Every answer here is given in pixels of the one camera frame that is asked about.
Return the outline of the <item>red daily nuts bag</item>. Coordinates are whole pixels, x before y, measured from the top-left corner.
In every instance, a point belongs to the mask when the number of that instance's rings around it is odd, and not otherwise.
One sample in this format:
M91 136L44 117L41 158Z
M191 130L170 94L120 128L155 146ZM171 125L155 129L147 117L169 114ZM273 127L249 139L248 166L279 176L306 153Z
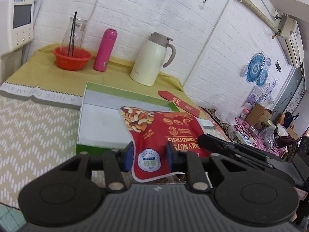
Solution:
M150 182L180 172L169 168L168 142L176 152L191 151L203 158L211 154L197 144L204 131L197 118L189 113L123 106L121 115L134 144L132 175L137 182Z

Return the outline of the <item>white power strip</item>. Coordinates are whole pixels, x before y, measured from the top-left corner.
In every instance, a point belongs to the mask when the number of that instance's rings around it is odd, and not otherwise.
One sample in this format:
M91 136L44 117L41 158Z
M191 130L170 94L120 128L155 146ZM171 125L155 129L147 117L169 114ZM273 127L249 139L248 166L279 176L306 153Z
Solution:
M244 144L244 145L249 145L254 147L255 146L255 140L252 137L248 137L245 134L243 134L242 132L237 131L236 132L236 137L239 139L240 143Z

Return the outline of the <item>green cardboard box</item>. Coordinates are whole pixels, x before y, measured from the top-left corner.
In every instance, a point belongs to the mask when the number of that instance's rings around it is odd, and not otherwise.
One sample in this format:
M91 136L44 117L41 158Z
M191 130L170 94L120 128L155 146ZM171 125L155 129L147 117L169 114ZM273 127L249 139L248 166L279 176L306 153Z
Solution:
M110 149L125 149L132 138L121 116L123 106L152 112L178 111L169 101L88 82L80 110L76 153L100 156Z

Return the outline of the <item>red envelope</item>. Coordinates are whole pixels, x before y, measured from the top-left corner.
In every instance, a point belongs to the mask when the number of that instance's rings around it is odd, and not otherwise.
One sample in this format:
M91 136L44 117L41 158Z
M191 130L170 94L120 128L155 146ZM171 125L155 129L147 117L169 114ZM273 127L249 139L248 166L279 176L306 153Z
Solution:
M164 99L166 99L170 102L173 102L178 108L180 108L180 109L186 111L187 113L190 113L191 115L199 118L199 110L196 107L186 103L185 101L181 100L180 98L178 98L174 94L172 94L168 91L158 91L158 94L162 98L164 98Z

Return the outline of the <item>patterned table cloth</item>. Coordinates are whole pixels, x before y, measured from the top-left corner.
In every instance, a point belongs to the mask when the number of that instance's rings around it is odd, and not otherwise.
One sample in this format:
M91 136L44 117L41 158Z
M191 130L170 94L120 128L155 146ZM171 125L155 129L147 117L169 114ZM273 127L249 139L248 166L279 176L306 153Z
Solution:
M83 97L1 90L1 223L8 231L24 223L20 190L77 154Z

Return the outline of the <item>cream thermos jug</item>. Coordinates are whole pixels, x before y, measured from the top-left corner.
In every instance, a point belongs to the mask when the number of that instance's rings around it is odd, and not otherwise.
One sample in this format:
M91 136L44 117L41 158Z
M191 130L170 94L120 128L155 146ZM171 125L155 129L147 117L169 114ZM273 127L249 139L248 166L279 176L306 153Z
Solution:
M158 32L150 34L138 53L130 77L139 84L153 86L160 70L169 66L175 58L172 40Z

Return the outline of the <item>red plastic basket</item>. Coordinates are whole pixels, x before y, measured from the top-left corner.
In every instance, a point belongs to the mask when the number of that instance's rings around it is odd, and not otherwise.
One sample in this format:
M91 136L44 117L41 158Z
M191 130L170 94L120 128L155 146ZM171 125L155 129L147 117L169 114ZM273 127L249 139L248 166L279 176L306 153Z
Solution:
M93 55L85 49L75 49L73 56L68 55L67 47L56 47L53 49L56 65L67 71L80 71L85 68L86 64Z

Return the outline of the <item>pink thermos bottle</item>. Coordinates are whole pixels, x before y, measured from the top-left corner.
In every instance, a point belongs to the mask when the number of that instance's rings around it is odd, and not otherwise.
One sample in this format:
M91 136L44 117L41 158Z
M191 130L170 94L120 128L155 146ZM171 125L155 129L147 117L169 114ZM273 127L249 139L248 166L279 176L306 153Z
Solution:
M107 30L105 30L94 62L94 70L99 72L106 71L116 39L116 30L112 28L108 28Z

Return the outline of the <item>yellow cloth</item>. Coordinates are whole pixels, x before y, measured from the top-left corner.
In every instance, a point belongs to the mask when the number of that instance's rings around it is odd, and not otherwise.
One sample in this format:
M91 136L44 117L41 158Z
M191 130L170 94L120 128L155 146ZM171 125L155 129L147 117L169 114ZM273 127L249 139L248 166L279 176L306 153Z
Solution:
M160 73L153 86L141 85L130 78L132 62L112 57L105 72L93 69L94 59L80 71L66 71L55 63L53 50L57 44L38 49L7 81L2 91L30 96L39 91L82 97L88 82L115 87L158 98L158 91L168 91L186 99L186 93L178 78Z

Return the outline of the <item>air conditioner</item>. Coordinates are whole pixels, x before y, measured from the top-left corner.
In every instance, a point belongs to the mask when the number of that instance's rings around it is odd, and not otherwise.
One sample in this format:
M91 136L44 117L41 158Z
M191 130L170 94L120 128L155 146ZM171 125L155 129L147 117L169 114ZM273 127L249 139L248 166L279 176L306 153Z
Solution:
M277 37L288 64L299 68L303 64L304 49L297 21L291 17L282 16L278 31Z

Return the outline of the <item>glass carafe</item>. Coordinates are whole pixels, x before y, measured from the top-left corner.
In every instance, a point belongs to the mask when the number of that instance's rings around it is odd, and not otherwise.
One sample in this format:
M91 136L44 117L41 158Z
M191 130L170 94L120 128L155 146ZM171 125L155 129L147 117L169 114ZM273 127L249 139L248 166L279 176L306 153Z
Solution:
M60 53L69 57L78 57L82 48L87 21L79 18L70 18L60 47Z

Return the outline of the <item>black straw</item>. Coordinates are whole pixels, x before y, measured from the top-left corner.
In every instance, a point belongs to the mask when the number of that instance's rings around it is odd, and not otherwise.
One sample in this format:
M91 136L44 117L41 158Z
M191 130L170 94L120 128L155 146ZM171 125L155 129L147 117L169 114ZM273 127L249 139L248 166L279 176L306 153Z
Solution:
M76 17L77 17L77 11L74 13L72 26L71 26L71 34L70 34L70 40L69 40L69 46L68 46L68 56L73 57L74 55L74 35L75 35L75 27L76 27Z

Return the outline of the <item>white water dispenser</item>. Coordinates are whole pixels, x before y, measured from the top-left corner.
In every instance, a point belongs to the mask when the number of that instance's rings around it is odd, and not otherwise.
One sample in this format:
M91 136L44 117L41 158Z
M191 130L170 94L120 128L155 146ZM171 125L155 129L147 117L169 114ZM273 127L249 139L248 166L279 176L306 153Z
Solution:
M1 56L34 39L35 0L1 0Z

